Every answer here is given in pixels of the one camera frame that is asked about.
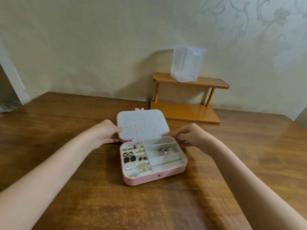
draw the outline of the person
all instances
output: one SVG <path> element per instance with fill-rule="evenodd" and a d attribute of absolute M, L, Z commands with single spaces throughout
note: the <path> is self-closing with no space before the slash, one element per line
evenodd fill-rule
<path fill-rule="evenodd" d="M 118 142 L 123 129 L 110 120 L 91 127 L 0 193 L 0 226 L 31 229 L 86 156 L 105 143 Z M 174 138 L 196 146 L 215 161 L 253 229 L 303 230 L 307 221 L 257 178 L 221 141 L 195 123 Z"/>

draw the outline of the pink jewelry box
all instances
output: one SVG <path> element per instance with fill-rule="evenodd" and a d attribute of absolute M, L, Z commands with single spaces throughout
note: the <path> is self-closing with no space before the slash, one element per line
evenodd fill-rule
<path fill-rule="evenodd" d="M 117 115 L 117 126 L 124 129 L 118 135 L 124 142 L 120 159 L 127 185 L 150 182 L 185 170 L 188 159 L 177 141 L 167 136 L 169 127 L 161 111 L 122 111 Z"/>

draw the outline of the jewelry box compartment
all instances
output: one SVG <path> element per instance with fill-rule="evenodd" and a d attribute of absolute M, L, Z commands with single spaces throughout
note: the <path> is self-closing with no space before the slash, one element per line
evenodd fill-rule
<path fill-rule="evenodd" d="M 170 136 L 127 142 L 121 146 L 123 175 L 137 178 L 185 166 L 187 158 Z"/>

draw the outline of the two-tier wooden stand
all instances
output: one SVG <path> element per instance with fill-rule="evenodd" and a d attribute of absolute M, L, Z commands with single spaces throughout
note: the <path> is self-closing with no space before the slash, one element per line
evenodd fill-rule
<path fill-rule="evenodd" d="M 229 85 L 223 80 L 209 77 L 198 77 L 197 81 L 179 82 L 172 78 L 167 73 L 154 73 L 154 82 L 156 82 L 156 91 L 154 100 L 151 101 L 151 110 L 158 109 L 162 111 L 166 119 L 185 120 L 202 123 L 216 123 L 220 124 L 221 120 L 216 115 L 212 107 L 209 106 L 213 93 L 216 88 L 229 89 Z M 192 85 L 212 88 L 206 105 L 164 102 L 158 101 L 159 84 L 178 84 L 178 85 Z"/>

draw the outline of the clear plastic container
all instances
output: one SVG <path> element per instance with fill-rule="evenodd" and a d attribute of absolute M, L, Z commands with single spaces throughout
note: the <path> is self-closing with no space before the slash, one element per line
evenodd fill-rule
<path fill-rule="evenodd" d="M 206 51 L 175 45 L 171 76 L 179 82 L 196 81 Z"/>

